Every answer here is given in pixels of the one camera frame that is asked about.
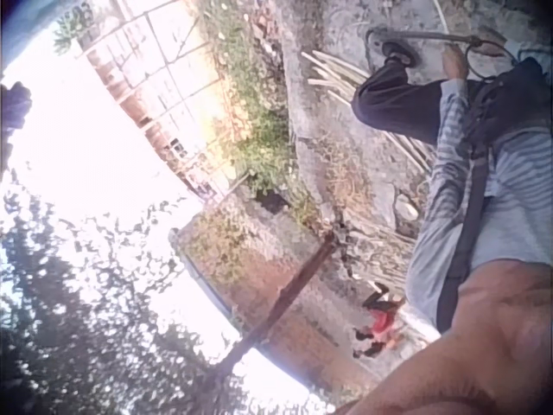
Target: bag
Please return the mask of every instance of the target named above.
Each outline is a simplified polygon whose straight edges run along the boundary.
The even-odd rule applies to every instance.
[[[463,123],[465,140],[472,147],[472,186],[461,235],[438,300],[436,326],[442,334],[451,328],[459,287],[470,274],[473,249],[486,203],[488,159],[493,143],[524,123],[549,119],[550,103],[550,88],[542,68],[533,58],[518,63],[511,71],[483,86],[472,103]]]

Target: blue striped shirt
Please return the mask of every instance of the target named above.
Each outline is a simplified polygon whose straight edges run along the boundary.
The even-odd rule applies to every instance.
[[[520,61],[533,57],[551,85],[550,49],[508,41]],[[407,272],[407,298],[436,326],[437,304],[461,233],[470,191],[470,149],[462,142],[468,111],[464,80],[442,83],[441,127],[426,215]],[[553,265],[553,148],[550,127],[506,133],[490,155],[486,196],[472,270],[496,259]]]

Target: black strap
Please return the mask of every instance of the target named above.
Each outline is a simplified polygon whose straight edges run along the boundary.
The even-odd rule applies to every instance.
[[[459,287],[470,273],[471,258],[474,245],[480,233],[480,218],[484,208],[486,182],[488,176],[489,147],[479,144],[473,152],[473,169],[471,174],[471,189],[467,205],[467,214],[462,224],[461,235],[455,248],[453,259],[438,299],[436,327],[440,333],[451,328],[453,315],[459,299]]]

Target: black trousers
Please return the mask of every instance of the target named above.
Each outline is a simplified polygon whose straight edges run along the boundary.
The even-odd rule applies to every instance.
[[[435,145],[440,129],[442,82],[411,85],[405,67],[388,60],[355,92],[353,113],[363,124],[377,130],[403,134]],[[469,101],[482,86],[484,82],[468,81]]]

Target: cable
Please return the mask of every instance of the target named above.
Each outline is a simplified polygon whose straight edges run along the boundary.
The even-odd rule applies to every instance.
[[[505,47],[501,46],[500,44],[496,43],[495,41],[484,41],[484,40],[481,40],[479,39],[480,41],[480,45],[477,45],[477,44],[474,44],[474,43],[470,43],[468,44],[468,47],[467,47],[467,50],[465,50],[465,60],[467,61],[467,65],[468,65],[468,69],[474,73],[476,76],[478,76],[479,78],[481,78],[482,80],[484,80],[485,82],[490,82],[492,80],[495,80],[497,78],[497,76],[495,75],[492,75],[492,76],[484,76],[482,75],[481,73],[477,72],[476,69],[473,68],[473,66],[470,64],[470,61],[468,60],[468,53],[471,52],[471,50],[473,48],[479,48],[480,46],[482,46],[483,44],[489,44],[489,45],[493,45],[495,46],[496,48],[499,48],[501,50],[503,50],[503,52],[511,58],[511,64],[514,66],[518,63],[518,60],[517,58],[515,58],[515,56],[509,52],[507,49],[505,49]]]

